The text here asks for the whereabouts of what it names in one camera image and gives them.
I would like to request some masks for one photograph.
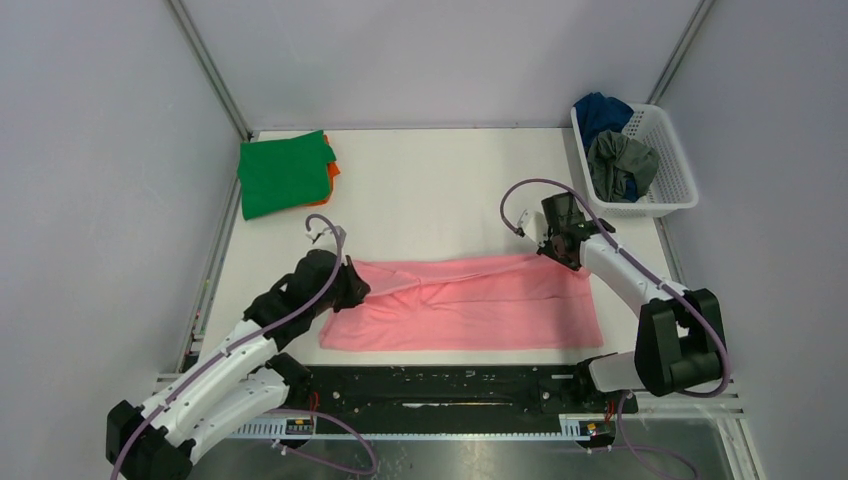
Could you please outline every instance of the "wire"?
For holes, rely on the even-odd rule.
[[[315,296],[310,298],[309,301],[301,305],[300,308],[298,308],[297,310],[289,313],[285,317],[277,320],[274,323],[271,323],[270,325],[262,328],[261,330],[257,330],[248,335],[245,335],[244,337],[231,343],[226,348],[226,355],[223,352],[217,352],[216,354],[209,357],[209,359],[203,360],[203,363],[200,364],[194,372],[192,372],[188,377],[186,377],[186,379],[182,383],[180,383],[180,385],[177,386],[174,391],[171,392],[170,395],[165,398],[165,405],[159,405],[155,409],[153,409],[153,411],[150,412],[150,415],[148,415],[147,418],[145,418],[141,422],[138,428],[136,428],[135,431],[129,436],[129,438],[127,438],[126,443],[124,443],[124,446],[121,448],[120,453],[118,453],[118,457],[115,459],[115,464],[112,468],[112,474],[109,476],[109,480],[118,480],[118,476],[121,473],[121,467],[123,466],[124,461],[127,458],[127,454],[129,453],[130,449],[135,444],[135,442],[138,440],[138,438],[141,436],[141,433],[144,431],[144,429],[147,428],[153,422],[153,420],[155,420],[156,417],[158,417],[165,410],[166,406],[169,406],[171,403],[173,403],[174,400],[176,400],[182,392],[184,392],[189,386],[191,386],[192,383],[194,383],[198,378],[200,378],[201,375],[206,373],[210,368],[212,368],[212,366],[218,363],[218,361],[228,357],[233,352],[233,350],[253,340],[254,338],[260,335],[264,335],[265,333],[279,327],[280,325],[296,318],[298,315],[311,308],[322,296],[324,296],[325,293],[327,293],[327,290],[330,289],[330,286],[333,284],[333,281],[336,279],[336,275],[338,275],[339,269],[341,268],[342,247],[344,245],[344,239],[340,235],[336,226],[333,225],[333,223],[327,217],[318,213],[313,213],[306,217],[305,223],[307,230],[311,229],[310,224],[314,219],[318,219],[326,223],[327,227],[330,229],[330,232],[332,232],[333,237],[335,237],[336,239],[336,263],[333,265],[333,270],[332,272],[330,272],[330,277],[327,278],[327,282],[324,283],[324,286],[321,287],[320,290],[318,290],[318,293],[316,293]]]
[[[318,410],[318,406],[321,403],[318,401],[318,392],[312,392],[309,394],[309,411],[314,412]],[[315,433],[315,416],[311,415],[309,417],[309,421],[312,422],[312,433]]]
[[[715,343],[716,348],[718,349],[718,357],[721,361],[721,383],[719,383],[719,385],[711,392],[701,393],[683,390],[680,393],[696,398],[711,398],[720,395],[722,392],[724,392],[727,389],[727,385],[730,383],[730,359],[727,356],[727,349],[724,346],[724,342],[721,341],[718,336],[718,333],[716,333],[715,329],[710,326],[710,324],[707,322],[707,319],[705,319],[704,316],[701,315],[701,312],[699,312],[694,306],[692,306],[692,304],[689,303],[688,300],[683,298],[683,295],[678,293],[677,290],[666,285],[660,277],[656,276],[654,272],[648,269],[648,267],[639,262],[636,257],[631,255],[630,252],[628,252],[621,245],[619,245],[615,238],[613,238],[610,232],[608,232],[607,229],[604,227],[604,224],[601,223],[601,220],[598,218],[598,216],[595,215],[595,212],[592,211],[592,208],[589,206],[589,203],[586,202],[586,200],[582,196],[580,196],[580,194],[577,193],[573,188],[569,187],[568,185],[565,185],[564,183],[557,182],[556,180],[548,180],[547,178],[528,178],[527,180],[522,180],[516,183],[515,185],[510,187],[509,190],[506,191],[503,198],[501,199],[501,220],[504,222],[507,228],[512,230],[513,233],[515,233],[516,235],[522,235],[521,229],[517,228],[515,225],[510,223],[510,221],[506,218],[506,214],[504,213],[504,205],[506,205],[506,200],[507,198],[509,198],[512,192],[514,192],[518,187],[526,185],[528,183],[546,183],[548,185],[554,185],[574,195],[574,198],[576,198],[577,201],[580,202],[580,204],[583,206],[583,209],[586,211],[587,214],[589,214],[589,217],[592,218],[592,222],[594,222],[595,226],[598,227],[598,230],[600,230],[601,235],[604,237],[604,239],[606,239],[606,241],[613,248],[615,248],[616,251],[618,251],[618,253],[621,254],[622,257],[627,259],[627,261],[630,262],[630,264],[633,265],[634,268],[639,270],[642,275],[648,277],[648,279],[651,280],[658,288],[661,288],[664,292],[668,293],[669,295],[671,295],[672,298],[677,300],[683,306],[683,308],[685,308],[686,311],[689,312],[689,314],[691,314],[695,318],[695,320],[701,325],[701,327],[704,328],[704,330],[707,332],[707,335],[710,337],[713,343]]]
[[[515,185],[510,187],[509,190],[506,191],[503,198],[501,199],[500,213],[501,213],[501,220],[504,222],[504,225],[506,225],[507,228],[509,228],[516,235],[523,236],[523,232],[521,231],[521,229],[517,228],[515,225],[513,225],[506,218],[506,213],[504,212],[504,206],[506,205],[507,198],[509,198],[509,196],[512,194],[512,192],[514,192],[518,187],[520,187],[522,185],[526,185],[528,183],[545,183],[545,184],[548,184],[548,185],[553,185],[553,186],[556,186],[556,187],[560,187],[563,190],[567,191],[568,193],[574,195],[574,198],[576,198],[577,201],[580,202],[580,205],[583,206],[583,209],[586,211],[586,213],[589,215],[589,217],[591,217],[592,222],[595,224],[595,226],[598,227],[598,230],[601,232],[601,235],[604,237],[604,239],[613,248],[615,248],[616,251],[619,254],[621,254],[622,257],[627,259],[627,261],[630,262],[630,264],[633,265],[634,268],[636,268],[637,270],[639,270],[640,273],[642,273],[643,275],[648,277],[648,279],[651,280],[658,288],[661,288],[664,292],[668,293],[669,295],[671,295],[672,298],[677,300],[678,303],[683,305],[683,308],[685,308],[686,311],[689,312],[689,314],[691,314],[695,318],[695,320],[707,332],[707,335],[710,337],[710,339],[713,341],[713,343],[715,343],[716,348],[718,349],[718,356],[719,356],[719,359],[720,359],[720,362],[721,362],[721,383],[719,383],[719,385],[715,389],[713,389],[710,392],[706,392],[706,393],[692,392],[692,391],[689,391],[689,390],[683,390],[680,393],[682,393],[684,395],[688,395],[690,397],[695,397],[695,398],[710,398],[710,397],[715,397],[717,395],[720,395],[722,392],[724,392],[727,389],[727,385],[730,383],[730,359],[728,358],[728,355],[727,355],[727,348],[725,348],[724,342],[721,341],[721,339],[718,336],[718,333],[716,333],[715,329],[713,329],[713,327],[707,322],[707,319],[705,319],[704,316],[701,315],[701,312],[699,312],[694,306],[692,306],[691,303],[689,303],[685,298],[683,298],[683,295],[678,293],[675,289],[666,285],[665,282],[661,278],[656,276],[650,269],[648,269],[648,267],[646,267],[641,262],[639,262],[639,260],[637,260],[636,257],[634,257],[633,255],[630,254],[630,252],[625,250],[615,240],[615,238],[613,238],[613,236],[610,234],[610,232],[607,231],[607,229],[604,227],[604,224],[601,223],[598,216],[595,214],[594,211],[592,211],[592,208],[589,206],[588,202],[586,202],[586,200],[579,193],[577,193],[573,188],[569,187],[568,185],[565,185],[564,183],[557,182],[556,180],[549,180],[549,179],[546,179],[546,178],[529,178],[527,180],[522,180],[522,181],[516,183]],[[625,432],[624,422],[623,422],[622,418],[623,418],[623,412],[624,412],[624,402],[631,395],[633,395],[633,392],[630,392],[630,391],[624,392],[624,394],[621,397],[621,400],[618,402],[618,410],[616,412],[616,425],[618,427],[618,430],[621,432],[621,438],[624,440],[625,445],[624,446],[611,447],[610,450],[619,450],[619,449],[625,449],[626,448],[626,449],[630,450],[630,452],[633,454],[634,457],[636,457],[636,460],[638,460],[639,463],[642,464],[642,466],[644,466],[645,468],[647,468],[648,470],[650,470],[651,472],[653,472],[655,475],[659,476],[660,478],[664,478],[664,479],[667,479],[667,480],[683,480],[683,479],[680,479],[680,477],[671,476],[671,475],[659,470],[658,468],[654,467],[653,465],[648,463],[648,461],[645,460],[645,458],[642,457],[642,455],[640,455],[639,452],[640,451],[642,451],[642,452],[652,452],[652,453],[659,453],[659,454],[668,455],[672,458],[677,459],[679,462],[681,462],[684,465],[686,465],[687,467],[689,467],[694,474],[693,480],[699,480],[701,478],[701,474],[700,474],[700,472],[698,472],[698,469],[695,467],[695,465],[691,461],[687,460],[685,457],[683,457],[679,453],[673,452],[671,450],[666,450],[664,448],[650,447],[650,446],[646,446],[646,445],[633,445],[632,443],[630,443],[630,439],[627,438],[627,433]]]
[[[609,425],[609,421],[612,419],[612,416],[615,415],[615,402],[610,400],[607,403],[607,412],[604,414],[604,423]]]
[[[613,450],[620,450],[620,449],[626,448],[626,449],[630,450],[630,452],[633,454],[633,456],[636,457],[636,460],[638,460],[639,463],[641,463],[643,467],[647,468],[648,470],[653,472],[654,475],[656,475],[660,478],[664,478],[666,480],[700,480],[701,472],[698,471],[698,468],[695,467],[695,464],[693,464],[690,460],[688,460],[683,455],[681,455],[677,452],[674,452],[672,450],[666,450],[665,448],[649,447],[647,445],[633,445],[632,443],[630,443],[630,439],[627,438],[627,432],[624,429],[624,421],[622,419],[622,416],[624,414],[624,402],[631,395],[633,395],[633,392],[630,392],[630,391],[624,392],[621,395],[621,400],[618,402],[618,410],[616,411],[616,418],[615,418],[615,425],[618,428],[619,433],[621,433],[621,439],[624,440],[624,445],[620,445],[618,447],[612,447],[612,449]],[[693,476],[692,476],[691,479],[688,479],[688,478],[675,477],[673,475],[669,475],[669,474],[663,472],[662,470],[658,469],[657,467],[651,465],[650,462],[648,462],[645,459],[645,457],[643,457],[642,455],[639,455],[640,451],[659,453],[659,454],[662,454],[662,455],[668,455],[669,457],[672,457],[672,458],[676,459],[677,461],[679,461],[680,463],[689,467],[689,469],[692,470]]]
[[[347,431],[347,433],[353,435],[354,438],[356,438],[356,440],[360,444],[362,444],[363,447],[365,447],[365,451],[368,453],[368,457],[371,458],[371,468],[369,468],[368,470],[359,470],[295,449],[287,448],[284,450],[284,453],[292,453],[294,455],[297,455],[298,457],[305,458],[307,460],[320,463],[321,465],[326,465],[328,467],[335,468],[336,470],[341,470],[342,472],[350,473],[353,475],[373,475],[377,472],[377,454],[374,453],[374,448],[371,447],[371,444],[369,444],[367,440],[362,438],[362,435],[360,435],[359,432],[357,432],[353,429],[353,427],[339,420],[338,418],[318,411],[308,412],[306,410],[294,410],[289,408],[277,408],[274,410],[269,410],[268,413],[281,413],[285,415],[315,415],[318,418],[323,418],[324,420],[329,420],[330,422],[335,423],[336,425]]]

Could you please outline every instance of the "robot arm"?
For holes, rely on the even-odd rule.
[[[310,250],[294,273],[284,276],[253,301],[215,353],[201,359],[167,389],[139,407],[122,401],[107,417],[106,457],[115,463],[130,435],[153,416],[130,448],[121,468],[128,480],[181,480],[215,444],[257,415],[278,407],[302,384],[302,367],[280,352],[309,330],[312,320],[332,308],[339,311],[362,303],[370,287],[348,259],[330,288],[310,308],[286,324],[242,341],[277,322],[314,297],[326,284],[337,257]],[[206,362],[221,355],[211,367]],[[167,401],[184,386],[176,399]]]
[[[670,280],[661,284],[667,289],[661,288],[659,276],[621,248],[611,225],[600,220],[607,233],[586,221],[571,193],[543,200],[542,210],[523,215],[519,222],[519,233],[536,242],[537,253],[573,270],[587,268],[639,317],[635,350],[587,361],[591,382],[586,384],[602,393],[647,389],[662,396],[722,377],[718,345],[667,289],[693,305],[724,344],[715,295]],[[688,333],[679,336],[678,327]]]

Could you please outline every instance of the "orange cloth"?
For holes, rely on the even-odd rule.
[[[327,145],[330,144],[330,139],[327,138],[326,135],[324,135],[324,141],[327,142]],[[333,179],[336,178],[336,175],[338,175],[340,173],[342,173],[342,171],[339,170],[339,167],[336,165],[336,162],[328,163],[327,164],[327,177],[330,179],[330,194],[327,195],[327,198],[325,198],[324,200],[321,200],[320,202],[307,203],[306,205],[309,206],[309,207],[314,207],[314,206],[317,206],[317,205],[324,205],[325,203],[329,202],[330,197],[333,196],[333,185],[334,185]]]

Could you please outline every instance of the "white table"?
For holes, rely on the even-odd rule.
[[[303,132],[263,132],[259,141]],[[304,219],[320,212],[348,233],[345,254],[362,260],[436,261],[533,252],[501,223],[503,193],[519,180],[545,177],[585,190],[570,129],[356,130],[327,132],[341,175],[329,204],[295,208],[245,222],[239,211],[206,326],[202,354],[213,351],[244,309],[310,249]],[[558,189],[527,185],[507,203],[541,209]],[[609,220],[628,250],[661,275],[668,265],[652,219]],[[318,332],[326,315],[286,351],[305,365],[551,364],[634,348],[637,321],[599,278],[592,294],[605,344],[597,349],[351,353],[325,350]]]

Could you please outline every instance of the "gray wall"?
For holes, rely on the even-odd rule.
[[[662,105],[701,204],[669,218],[722,302],[770,479],[844,478],[848,3],[717,2]]]
[[[162,1],[3,2],[0,65],[0,478],[106,479],[106,413],[173,366],[238,139]]]
[[[556,126],[644,101],[698,0],[186,0],[257,129]]]

